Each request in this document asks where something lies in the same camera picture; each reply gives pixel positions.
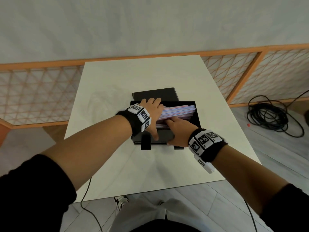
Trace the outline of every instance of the table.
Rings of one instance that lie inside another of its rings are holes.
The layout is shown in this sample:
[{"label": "table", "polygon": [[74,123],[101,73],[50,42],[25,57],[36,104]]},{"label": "table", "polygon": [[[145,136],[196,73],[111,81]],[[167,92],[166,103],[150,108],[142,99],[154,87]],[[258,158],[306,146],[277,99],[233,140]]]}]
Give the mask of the table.
[{"label": "table", "polygon": [[[199,55],[85,63],[65,138],[128,107],[133,92],[168,87],[175,87],[180,101],[196,102],[203,128],[259,162]],[[129,139],[92,177],[84,200],[223,179],[218,171],[207,173],[188,148],[152,146],[141,151]],[[76,202],[87,186],[88,182],[77,191]]]}]

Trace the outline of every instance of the person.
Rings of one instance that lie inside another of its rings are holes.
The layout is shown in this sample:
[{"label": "person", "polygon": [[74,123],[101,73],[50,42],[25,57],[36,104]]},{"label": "person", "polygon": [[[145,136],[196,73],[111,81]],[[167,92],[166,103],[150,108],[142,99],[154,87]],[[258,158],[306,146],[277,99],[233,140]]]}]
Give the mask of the person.
[{"label": "person", "polygon": [[[149,113],[146,131],[158,140],[156,121],[161,99],[143,99]],[[126,111],[94,124],[25,161],[0,178],[2,229],[59,231],[64,212],[76,199],[76,191],[110,158],[115,150],[144,124]],[[173,117],[166,121],[175,135],[169,145],[188,147],[197,126]],[[201,158],[219,171],[273,231],[307,228],[309,196],[224,141]],[[208,231],[207,225],[182,202],[170,199],[160,205],[116,198],[121,209],[110,228],[114,231]]]}]

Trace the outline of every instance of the sleeve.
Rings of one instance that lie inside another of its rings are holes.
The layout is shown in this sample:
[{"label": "sleeve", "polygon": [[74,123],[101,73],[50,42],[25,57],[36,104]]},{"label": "sleeve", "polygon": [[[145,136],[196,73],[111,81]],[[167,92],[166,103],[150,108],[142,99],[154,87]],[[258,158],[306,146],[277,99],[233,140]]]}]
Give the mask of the sleeve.
[{"label": "sleeve", "polygon": [[36,155],[0,177],[2,227],[59,231],[64,212],[76,199],[71,180],[53,160]]},{"label": "sleeve", "polygon": [[308,208],[309,195],[288,184],[263,208],[260,218],[274,232],[303,231],[308,226]]}]

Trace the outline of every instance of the pants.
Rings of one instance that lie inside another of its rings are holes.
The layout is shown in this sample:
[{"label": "pants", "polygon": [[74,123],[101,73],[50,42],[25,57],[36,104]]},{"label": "pants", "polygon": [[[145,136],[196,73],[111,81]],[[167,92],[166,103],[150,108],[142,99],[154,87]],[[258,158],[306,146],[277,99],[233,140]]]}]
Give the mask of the pants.
[{"label": "pants", "polygon": [[202,219],[177,199],[169,199],[160,206],[144,199],[131,200],[122,207],[109,231],[129,232],[152,220],[165,219],[165,215],[170,221],[187,224],[202,232],[210,232]]}]

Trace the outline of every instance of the sneaker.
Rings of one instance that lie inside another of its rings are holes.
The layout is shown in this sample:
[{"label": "sneaker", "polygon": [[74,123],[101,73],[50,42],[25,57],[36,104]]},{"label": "sneaker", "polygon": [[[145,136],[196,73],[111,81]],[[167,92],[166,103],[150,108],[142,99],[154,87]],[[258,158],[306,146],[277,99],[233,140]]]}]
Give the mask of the sneaker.
[{"label": "sneaker", "polygon": [[114,197],[115,203],[117,205],[118,211],[120,211],[126,203],[129,203],[129,199],[126,195]]}]

